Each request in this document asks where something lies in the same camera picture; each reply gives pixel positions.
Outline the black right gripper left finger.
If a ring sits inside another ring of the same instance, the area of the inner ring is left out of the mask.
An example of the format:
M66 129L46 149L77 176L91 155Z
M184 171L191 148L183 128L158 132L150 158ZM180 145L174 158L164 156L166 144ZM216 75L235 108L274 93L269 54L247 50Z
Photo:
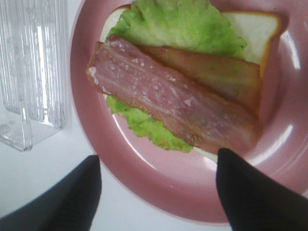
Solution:
M85 158L61 181L0 220L2 231L88 231L102 192L98 156Z

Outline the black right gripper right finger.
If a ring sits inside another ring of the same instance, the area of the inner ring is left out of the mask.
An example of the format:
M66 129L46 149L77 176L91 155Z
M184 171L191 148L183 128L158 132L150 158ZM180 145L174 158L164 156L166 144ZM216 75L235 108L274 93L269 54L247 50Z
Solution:
M227 148L218 151L216 187L234 231L308 229L308 200Z

